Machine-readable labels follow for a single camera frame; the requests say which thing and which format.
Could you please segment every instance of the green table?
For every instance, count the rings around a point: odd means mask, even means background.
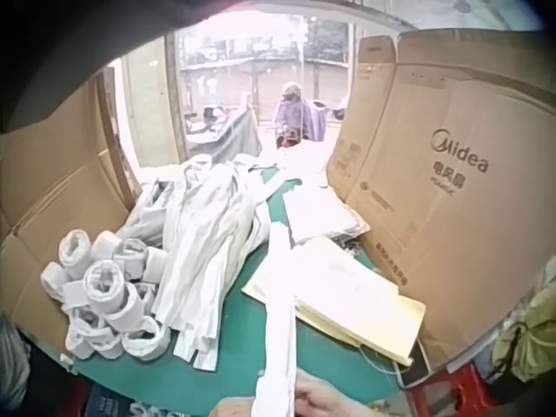
[[[267,170],[267,180],[275,170]],[[270,199],[273,222],[287,224],[281,195],[294,186],[288,182]],[[124,355],[107,361],[94,355],[77,361],[76,371],[119,394],[144,401],[155,407],[192,415],[208,415],[212,407],[229,396],[253,396],[257,373],[264,369],[264,306],[242,293],[242,287],[254,273],[268,251],[257,249],[247,260],[231,289],[222,311],[222,332],[218,368],[215,373],[197,371],[172,355],[175,335],[168,352],[160,359],[142,363]],[[360,261],[371,267],[367,257]],[[330,381],[343,393],[369,403],[400,390],[395,378],[372,367],[358,350],[346,347],[297,322],[297,360],[299,367]],[[392,371],[390,361],[370,358]]]

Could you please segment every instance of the rolled white fabric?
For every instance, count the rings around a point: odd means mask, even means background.
[[[63,284],[62,293],[64,308],[72,309],[89,305],[83,280],[66,282]]]
[[[95,352],[95,349],[71,324],[68,326],[68,334],[66,335],[66,349],[78,359],[87,359]]]
[[[104,343],[114,339],[114,332],[106,321],[89,307],[72,308],[69,324],[89,343]]]
[[[71,279],[81,280],[92,263],[87,233],[81,229],[70,231],[60,241],[58,258]]]
[[[122,337],[116,334],[111,341],[100,343],[92,341],[90,345],[106,359],[117,359],[123,354]]]
[[[87,299],[98,314],[114,313],[122,306],[125,279],[114,261],[93,263],[83,279]]]
[[[144,316],[144,304],[131,282],[126,282],[122,307],[114,313],[104,315],[104,319],[118,332],[136,330]]]
[[[56,262],[50,262],[41,273],[41,284],[46,293],[55,300],[63,302],[63,284],[70,281],[70,276]]]
[[[149,315],[155,302],[156,287],[154,284],[138,282],[135,284],[137,293],[142,299],[145,315]]]
[[[169,254],[159,248],[147,248],[147,263],[142,274],[142,281],[150,284],[159,284],[164,275]]]
[[[126,333],[122,338],[125,351],[141,361],[152,361],[162,356],[169,342],[169,328],[161,326],[147,315],[141,319],[135,332]]]
[[[112,259],[120,266],[126,280],[138,280],[145,270],[147,245],[139,239],[123,239]]]
[[[93,246],[90,249],[91,257],[94,261],[103,259],[112,259],[112,255],[116,248],[122,243],[122,239],[114,235],[109,230],[104,230],[96,237]]]

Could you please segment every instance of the hand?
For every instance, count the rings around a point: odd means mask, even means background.
[[[250,417],[252,406],[252,398],[225,398],[210,412],[209,417]]]
[[[348,398],[329,382],[301,371],[295,380],[295,415],[298,417],[373,417],[377,414]]]

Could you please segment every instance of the stool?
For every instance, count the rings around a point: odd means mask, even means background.
[[[424,388],[439,382],[448,382],[458,396],[456,417],[476,417],[493,406],[487,397],[482,379],[477,374],[474,364],[470,362],[453,374],[446,370],[441,371],[407,392],[407,397],[413,401],[417,417],[430,416]]]

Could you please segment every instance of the garment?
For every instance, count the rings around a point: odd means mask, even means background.
[[[281,101],[276,107],[274,124],[278,129],[284,125],[291,129],[300,129],[302,138],[322,142],[326,128],[326,111],[317,109],[303,99]]]

